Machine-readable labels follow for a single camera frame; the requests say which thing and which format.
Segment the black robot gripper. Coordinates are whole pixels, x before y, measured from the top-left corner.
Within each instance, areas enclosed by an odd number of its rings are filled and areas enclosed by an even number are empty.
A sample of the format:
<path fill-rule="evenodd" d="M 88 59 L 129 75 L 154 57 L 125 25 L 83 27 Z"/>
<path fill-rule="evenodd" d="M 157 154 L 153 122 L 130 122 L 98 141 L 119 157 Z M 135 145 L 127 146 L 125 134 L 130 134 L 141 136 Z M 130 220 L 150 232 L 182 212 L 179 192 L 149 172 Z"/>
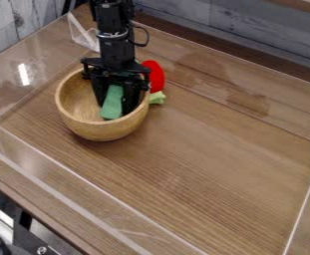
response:
<path fill-rule="evenodd" d="M 98 32 L 100 56 L 83 58 L 83 78 L 92 83 L 98 104 L 102 106 L 110 85 L 123 87 L 123 115 L 139 105 L 141 93 L 150 89 L 150 69 L 137 61 L 135 37 L 133 31 Z"/>

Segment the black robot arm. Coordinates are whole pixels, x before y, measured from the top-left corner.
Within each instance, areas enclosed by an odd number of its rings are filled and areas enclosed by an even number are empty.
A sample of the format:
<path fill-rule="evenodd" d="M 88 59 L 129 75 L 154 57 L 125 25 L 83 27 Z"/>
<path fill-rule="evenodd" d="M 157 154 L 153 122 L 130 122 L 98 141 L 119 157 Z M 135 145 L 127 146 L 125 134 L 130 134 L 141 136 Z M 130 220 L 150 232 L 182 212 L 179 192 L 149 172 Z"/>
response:
<path fill-rule="evenodd" d="M 150 41 L 135 41 L 134 0 L 90 0 L 90 8 L 98 23 L 100 56 L 82 59 L 83 78 L 91 81 L 100 107 L 111 92 L 121 92 L 118 115 L 125 116 L 138 107 L 142 91 L 150 89 L 151 69 L 137 61 L 135 50 Z"/>

